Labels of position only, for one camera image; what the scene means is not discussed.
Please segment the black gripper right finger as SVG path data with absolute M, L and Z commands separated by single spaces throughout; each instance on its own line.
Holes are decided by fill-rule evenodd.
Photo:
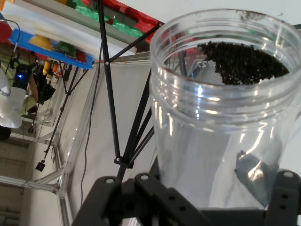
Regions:
M 278 162 L 266 163 L 253 154 L 237 153 L 234 172 L 241 184 L 263 207 L 265 226 L 296 226 L 301 213 L 301 178 L 279 168 Z

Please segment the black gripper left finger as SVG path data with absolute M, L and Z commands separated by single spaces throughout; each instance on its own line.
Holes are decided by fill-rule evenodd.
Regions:
M 72 225 L 120 226 L 127 218 L 137 218 L 144 226 L 212 224 L 174 188 L 141 173 L 126 182 L 113 176 L 97 179 Z

